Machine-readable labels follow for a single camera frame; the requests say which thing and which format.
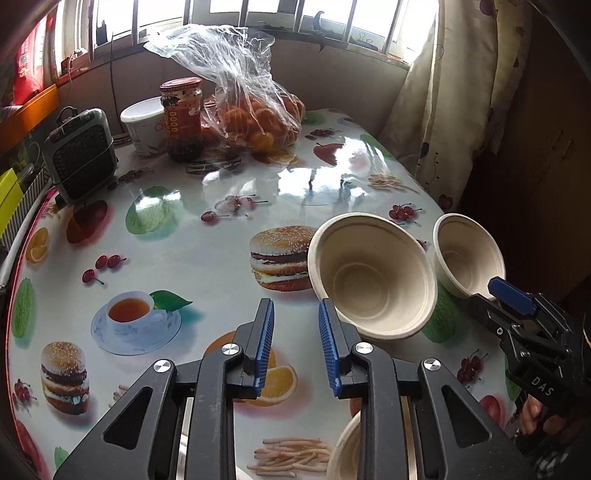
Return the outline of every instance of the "blue gripper pad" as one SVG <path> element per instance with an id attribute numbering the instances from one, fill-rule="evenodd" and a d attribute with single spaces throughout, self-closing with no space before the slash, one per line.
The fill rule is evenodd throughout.
<path id="1" fill-rule="evenodd" d="M 261 390 L 265 387 L 267 379 L 267 366 L 269 364 L 269 354 L 271 353 L 271 341 L 273 340 L 273 328 L 275 327 L 275 306 L 270 300 L 265 312 L 265 321 L 261 329 L 258 348 L 255 357 L 255 381 L 254 389 L 257 396 L 261 395 Z"/>
<path id="2" fill-rule="evenodd" d="M 491 295 L 522 315 L 535 315 L 537 309 L 531 297 L 501 277 L 490 279 L 488 282 L 488 291 Z"/>
<path id="3" fill-rule="evenodd" d="M 332 327 L 326 305 L 323 301 L 318 307 L 318 327 L 320 329 L 320 339 L 322 340 L 322 350 L 324 350 L 324 362 L 326 363 L 326 373 L 329 376 L 329 385 L 335 397 L 340 394 L 342 383 L 339 377 L 339 354 L 336 348 L 335 336 L 333 335 Z"/>

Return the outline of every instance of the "clear plastic bag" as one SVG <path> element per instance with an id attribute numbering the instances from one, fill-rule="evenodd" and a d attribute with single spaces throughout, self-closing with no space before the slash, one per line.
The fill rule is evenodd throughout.
<path id="1" fill-rule="evenodd" d="M 145 44 L 215 83 L 203 102 L 206 143 L 215 137 L 230 146 L 267 151 L 294 143 L 301 131 L 304 104 L 271 77 L 275 38 L 243 28 L 184 25 Z"/>

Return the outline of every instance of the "metal screw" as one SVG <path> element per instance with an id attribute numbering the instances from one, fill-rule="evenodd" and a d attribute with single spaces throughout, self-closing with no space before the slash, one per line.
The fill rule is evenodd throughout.
<path id="1" fill-rule="evenodd" d="M 157 371 L 159 374 L 162 374 L 162 373 L 170 370 L 171 366 L 172 366 L 172 364 L 168 360 L 162 359 L 162 360 L 158 360 L 154 364 L 154 370 Z"/>
<path id="2" fill-rule="evenodd" d="M 240 351 L 240 347 L 235 343 L 227 343 L 222 346 L 222 353 L 224 355 L 235 355 Z"/>
<path id="3" fill-rule="evenodd" d="M 427 358 L 423 362 L 423 365 L 427 370 L 430 370 L 431 372 L 436 372 L 441 368 L 441 362 L 436 358 Z"/>
<path id="4" fill-rule="evenodd" d="M 374 346 L 368 342 L 359 342 L 357 345 L 355 345 L 355 350 L 366 355 L 374 350 Z"/>

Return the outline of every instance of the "glass jar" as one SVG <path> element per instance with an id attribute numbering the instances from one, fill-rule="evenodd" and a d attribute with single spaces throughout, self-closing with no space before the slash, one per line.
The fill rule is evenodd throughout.
<path id="1" fill-rule="evenodd" d="M 168 156 L 177 162 L 195 160 L 203 151 L 201 78 L 171 80 L 160 86 Z"/>

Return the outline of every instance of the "patterned curtain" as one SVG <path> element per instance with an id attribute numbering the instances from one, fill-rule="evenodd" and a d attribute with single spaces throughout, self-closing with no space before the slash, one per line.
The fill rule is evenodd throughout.
<path id="1" fill-rule="evenodd" d="M 475 155 L 500 144 L 530 34 L 527 0 L 439 2 L 379 139 L 445 212 L 457 207 Z"/>

